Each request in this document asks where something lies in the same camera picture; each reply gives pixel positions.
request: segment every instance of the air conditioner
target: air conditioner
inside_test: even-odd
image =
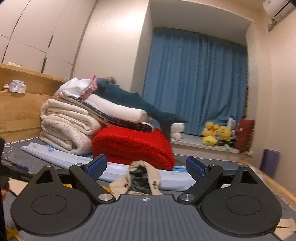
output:
[[[263,8],[273,21],[279,23],[294,11],[295,2],[295,0],[266,0],[263,3]]]

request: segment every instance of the blue curtain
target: blue curtain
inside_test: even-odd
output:
[[[205,34],[155,28],[143,98],[185,117],[185,133],[207,121],[241,120],[247,85],[246,47]]]

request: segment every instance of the silver screw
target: silver screw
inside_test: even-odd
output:
[[[180,199],[182,201],[185,201],[185,202],[189,202],[189,201],[192,201],[194,199],[194,196],[190,193],[184,193],[180,196]]]
[[[110,193],[103,193],[99,195],[99,199],[105,202],[112,200],[112,198],[113,198],[113,195]]]

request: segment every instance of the small figurine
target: small figurine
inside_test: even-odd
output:
[[[9,84],[4,84],[4,85],[3,85],[3,91],[4,91],[4,92],[7,92],[8,89],[9,89]]]

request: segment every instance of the white plush toy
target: white plush toy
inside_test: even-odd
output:
[[[183,123],[174,123],[171,127],[171,137],[174,138],[177,141],[182,140],[181,132],[184,130],[184,124]]]

